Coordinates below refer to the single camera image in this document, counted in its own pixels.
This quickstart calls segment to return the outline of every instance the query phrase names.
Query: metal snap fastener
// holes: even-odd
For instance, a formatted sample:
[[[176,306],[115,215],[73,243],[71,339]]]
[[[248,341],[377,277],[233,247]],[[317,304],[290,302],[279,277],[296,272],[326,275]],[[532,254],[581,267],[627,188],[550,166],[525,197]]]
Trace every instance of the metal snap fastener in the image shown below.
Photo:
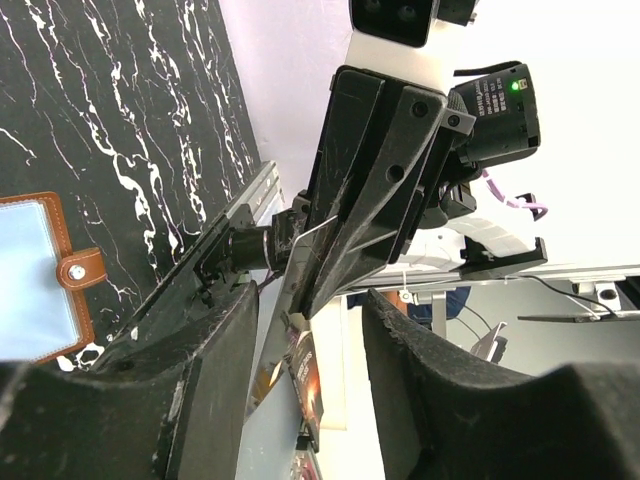
[[[87,271],[81,265],[72,265],[68,273],[71,280],[82,280],[86,274]]]

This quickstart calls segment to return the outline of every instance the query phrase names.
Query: black plastic bracket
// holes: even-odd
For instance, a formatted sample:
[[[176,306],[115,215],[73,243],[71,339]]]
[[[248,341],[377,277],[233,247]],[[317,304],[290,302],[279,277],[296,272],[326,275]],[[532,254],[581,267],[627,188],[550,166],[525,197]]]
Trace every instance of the black plastic bracket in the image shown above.
[[[544,240],[536,237],[536,248],[531,252],[508,257],[494,257],[472,239],[465,237],[464,255],[467,262],[455,271],[462,280],[498,280],[514,273],[547,263]]]

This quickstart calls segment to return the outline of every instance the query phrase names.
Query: black camera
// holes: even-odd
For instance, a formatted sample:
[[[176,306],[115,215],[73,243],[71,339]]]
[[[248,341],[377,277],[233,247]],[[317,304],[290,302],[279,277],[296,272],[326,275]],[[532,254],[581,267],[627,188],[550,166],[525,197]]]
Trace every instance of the black camera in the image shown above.
[[[351,0],[351,22],[359,32],[420,48],[431,20],[466,25],[476,0]]]

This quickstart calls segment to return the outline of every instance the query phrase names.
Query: desk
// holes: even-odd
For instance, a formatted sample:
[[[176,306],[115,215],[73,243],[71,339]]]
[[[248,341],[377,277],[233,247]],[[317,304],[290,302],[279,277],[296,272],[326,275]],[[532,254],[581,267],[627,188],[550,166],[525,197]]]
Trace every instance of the desk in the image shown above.
[[[32,0],[0,6],[0,196],[57,192],[87,290],[88,367],[259,159],[217,1]]]

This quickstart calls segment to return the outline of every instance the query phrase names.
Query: cylindrical motor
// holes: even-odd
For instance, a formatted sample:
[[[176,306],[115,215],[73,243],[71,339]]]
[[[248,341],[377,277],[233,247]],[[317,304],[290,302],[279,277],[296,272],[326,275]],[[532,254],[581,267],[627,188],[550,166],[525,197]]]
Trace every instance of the cylindrical motor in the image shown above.
[[[271,270],[269,235],[271,227],[251,227],[234,230],[229,237],[229,257],[234,268]]]

